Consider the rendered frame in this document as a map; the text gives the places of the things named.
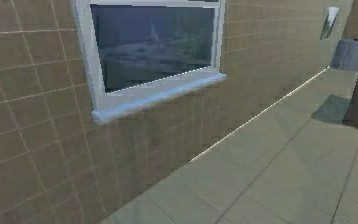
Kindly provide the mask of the white framed window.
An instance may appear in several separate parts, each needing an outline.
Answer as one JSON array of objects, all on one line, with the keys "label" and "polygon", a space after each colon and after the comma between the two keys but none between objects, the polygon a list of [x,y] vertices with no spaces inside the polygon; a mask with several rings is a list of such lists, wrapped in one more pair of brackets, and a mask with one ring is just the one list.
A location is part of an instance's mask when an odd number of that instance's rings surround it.
[{"label": "white framed window", "polygon": [[220,83],[226,0],[70,0],[94,121]]}]

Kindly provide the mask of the grey hanging towel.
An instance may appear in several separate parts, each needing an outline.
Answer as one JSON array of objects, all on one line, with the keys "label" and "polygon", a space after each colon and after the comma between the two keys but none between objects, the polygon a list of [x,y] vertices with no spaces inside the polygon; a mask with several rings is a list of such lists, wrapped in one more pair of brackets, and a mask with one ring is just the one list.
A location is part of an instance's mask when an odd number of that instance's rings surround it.
[{"label": "grey hanging towel", "polygon": [[358,40],[341,39],[330,66],[337,70],[358,71]]}]

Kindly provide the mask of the white wall holder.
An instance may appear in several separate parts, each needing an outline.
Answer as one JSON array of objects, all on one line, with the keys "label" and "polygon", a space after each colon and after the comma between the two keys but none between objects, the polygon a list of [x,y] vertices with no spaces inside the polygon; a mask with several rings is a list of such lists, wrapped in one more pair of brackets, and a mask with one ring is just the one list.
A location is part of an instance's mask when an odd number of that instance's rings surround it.
[{"label": "white wall holder", "polygon": [[336,21],[336,18],[338,16],[339,13],[339,8],[338,7],[329,7],[327,9],[327,15],[325,17],[325,21],[322,27],[322,31],[320,34],[320,39],[324,40],[330,37],[333,27],[334,27],[334,23]]}]

